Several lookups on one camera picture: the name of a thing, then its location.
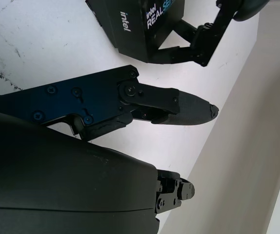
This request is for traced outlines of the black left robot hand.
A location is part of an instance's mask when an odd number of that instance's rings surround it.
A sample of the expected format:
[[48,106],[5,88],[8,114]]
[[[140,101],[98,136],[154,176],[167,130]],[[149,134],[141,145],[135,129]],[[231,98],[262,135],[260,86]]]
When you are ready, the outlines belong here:
[[220,9],[213,23],[197,28],[184,20],[175,24],[173,31],[190,43],[188,47],[159,49],[151,58],[154,64],[177,64],[193,61],[202,67],[208,65],[231,20],[245,21],[256,15],[268,0],[218,0]]

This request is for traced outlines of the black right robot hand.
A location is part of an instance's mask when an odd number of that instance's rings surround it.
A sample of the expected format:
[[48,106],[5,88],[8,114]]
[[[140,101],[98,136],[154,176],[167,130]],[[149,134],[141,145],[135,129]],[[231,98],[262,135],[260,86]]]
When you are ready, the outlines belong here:
[[133,120],[200,125],[217,106],[132,65],[0,95],[0,234],[156,234],[194,185],[92,140]]

